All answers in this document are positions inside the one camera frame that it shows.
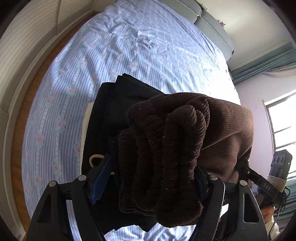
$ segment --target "folded black garment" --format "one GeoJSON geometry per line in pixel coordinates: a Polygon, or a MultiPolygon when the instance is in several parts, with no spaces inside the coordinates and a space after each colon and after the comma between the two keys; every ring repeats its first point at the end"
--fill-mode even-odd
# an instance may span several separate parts
{"type": "Polygon", "coordinates": [[[133,104],[160,94],[163,93],[128,74],[123,74],[117,77],[115,83],[103,83],[94,101],[86,132],[81,173],[86,175],[91,169],[89,158],[92,155],[114,155],[115,176],[110,177],[102,198],[91,206],[94,221],[103,234],[130,225],[138,225],[148,232],[157,223],[155,217],[120,211],[120,173],[116,157],[117,137],[122,130],[129,128],[127,110],[133,104]]]}

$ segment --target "silver bolt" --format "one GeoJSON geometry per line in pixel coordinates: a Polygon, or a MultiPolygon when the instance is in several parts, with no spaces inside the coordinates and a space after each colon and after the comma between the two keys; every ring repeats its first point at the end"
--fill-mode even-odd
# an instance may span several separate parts
{"type": "Polygon", "coordinates": [[[210,179],[212,181],[216,181],[218,179],[218,177],[216,175],[212,174],[212,175],[210,175],[210,179]]]}
{"type": "Polygon", "coordinates": [[[246,186],[247,185],[247,182],[245,180],[240,180],[239,183],[242,185],[242,186],[246,186]]]}
{"type": "Polygon", "coordinates": [[[84,181],[86,179],[86,175],[81,175],[78,177],[79,181],[84,181]]]}
{"type": "Polygon", "coordinates": [[[54,187],[56,185],[56,182],[55,181],[51,181],[49,184],[48,184],[50,187],[54,187]]]}

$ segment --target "gray upholstered headboard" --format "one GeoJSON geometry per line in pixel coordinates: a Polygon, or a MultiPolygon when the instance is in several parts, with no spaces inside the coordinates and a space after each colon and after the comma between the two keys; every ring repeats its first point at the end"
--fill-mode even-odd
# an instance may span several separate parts
{"type": "Polygon", "coordinates": [[[219,22],[202,10],[195,0],[160,1],[192,22],[222,51],[226,61],[230,59],[234,49],[233,41],[219,22]]]}

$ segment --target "cable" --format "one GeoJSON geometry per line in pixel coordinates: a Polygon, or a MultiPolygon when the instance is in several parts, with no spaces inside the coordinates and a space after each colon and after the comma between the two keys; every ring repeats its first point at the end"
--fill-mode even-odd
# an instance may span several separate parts
{"type": "Polygon", "coordinates": [[[274,211],[274,213],[277,213],[277,216],[276,216],[276,219],[274,220],[274,223],[272,224],[271,229],[270,229],[269,234],[268,234],[268,239],[269,239],[269,241],[271,241],[271,231],[273,230],[273,228],[274,228],[274,226],[275,226],[275,224],[276,224],[276,221],[277,221],[277,219],[278,219],[278,217],[279,217],[279,213],[280,213],[281,211],[283,211],[283,210],[286,208],[287,198],[288,198],[288,196],[290,195],[290,193],[291,193],[291,190],[290,190],[289,188],[285,187],[285,188],[284,188],[284,191],[283,191],[283,198],[282,198],[281,204],[280,204],[279,207],[274,211]]]}

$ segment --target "human hand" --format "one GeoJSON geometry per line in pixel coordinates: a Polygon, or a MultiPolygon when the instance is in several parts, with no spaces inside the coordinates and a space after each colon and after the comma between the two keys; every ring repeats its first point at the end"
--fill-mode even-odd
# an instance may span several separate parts
{"type": "Polygon", "coordinates": [[[267,223],[272,218],[272,216],[274,214],[274,210],[275,210],[275,208],[273,205],[269,205],[269,206],[263,207],[261,209],[261,214],[265,215],[263,217],[264,223],[267,223]]]}

